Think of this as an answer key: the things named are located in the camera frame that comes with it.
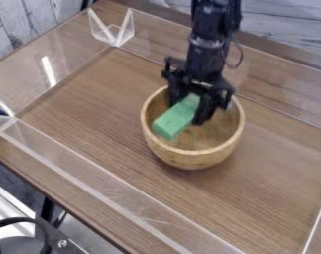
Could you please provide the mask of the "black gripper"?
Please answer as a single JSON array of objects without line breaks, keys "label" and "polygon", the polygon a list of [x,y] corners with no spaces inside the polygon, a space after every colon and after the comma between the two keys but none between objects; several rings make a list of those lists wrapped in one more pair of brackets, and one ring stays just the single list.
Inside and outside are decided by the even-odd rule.
[{"label": "black gripper", "polygon": [[235,89],[223,78],[230,40],[207,41],[191,37],[187,57],[167,56],[162,77],[168,81],[170,106],[174,106],[190,93],[199,96],[200,102],[192,124],[203,125],[218,108],[227,109]]}]

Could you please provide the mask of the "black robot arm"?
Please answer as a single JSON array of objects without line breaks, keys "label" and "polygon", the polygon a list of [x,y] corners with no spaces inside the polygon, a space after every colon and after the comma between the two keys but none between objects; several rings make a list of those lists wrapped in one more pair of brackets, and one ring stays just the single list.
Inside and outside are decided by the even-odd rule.
[{"label": "black robot arm", "polygon": [[240,28],[240,0],[191,0],[191,20],[186,57],[166,57],[162,77],[168,81],[171,106],[190,93],[199,96],[191,121],[199,126],[212,118],[218,108],[228,108],[235,94],[223,71]]}]

